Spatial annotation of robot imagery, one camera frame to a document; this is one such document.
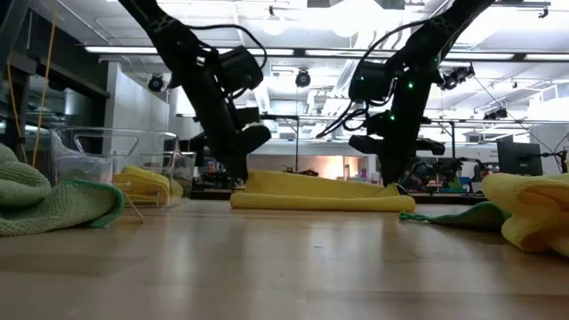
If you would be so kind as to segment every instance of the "black monitor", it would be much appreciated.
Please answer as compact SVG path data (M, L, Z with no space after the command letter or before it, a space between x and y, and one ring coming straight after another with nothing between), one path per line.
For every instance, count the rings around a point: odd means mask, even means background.
M500 172L540 176L541 150L537 143L498 142Z

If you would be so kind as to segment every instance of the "table surface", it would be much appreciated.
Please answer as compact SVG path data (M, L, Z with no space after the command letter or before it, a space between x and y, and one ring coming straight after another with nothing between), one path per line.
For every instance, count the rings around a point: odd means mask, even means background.
M452 213L464 207L420 206ZM569 260L395 213L199 202L0 238L12 319L567 319Z

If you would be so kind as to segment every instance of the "green towel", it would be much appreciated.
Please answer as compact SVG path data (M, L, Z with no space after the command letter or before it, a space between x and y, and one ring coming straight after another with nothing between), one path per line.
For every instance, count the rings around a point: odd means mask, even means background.
M511 217L491 202L483 202L459 214L426 216L409 212L399 213L400 220L427 221L440 226L500 232L501 226Z
M83 225L102 228L123 212L115 187L64 180L51 189L38 170L0 144L0 236L31 235Z

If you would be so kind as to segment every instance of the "clear plastic bin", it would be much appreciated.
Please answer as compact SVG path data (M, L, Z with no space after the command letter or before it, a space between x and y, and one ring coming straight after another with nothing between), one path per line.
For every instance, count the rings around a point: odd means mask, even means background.
M55 183L113 184L137 207L174 204L191 190L195 155L181 154L173 133L64 127L52 129L51 139Z

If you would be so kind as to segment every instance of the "yellow towel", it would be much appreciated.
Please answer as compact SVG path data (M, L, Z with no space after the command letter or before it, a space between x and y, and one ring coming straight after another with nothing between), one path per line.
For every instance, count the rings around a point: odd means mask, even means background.
M569 174L520 177L492 174L482 190L512 214L502 235L525 252L556 251L569 257Z
M400 212L415 210L395 186L328 180L284 172L251 172L245 190L231 196L234 209Z
M167 205L171 197L180 198L183 193L178 182L132 165L115 175L114 184L135 204Z

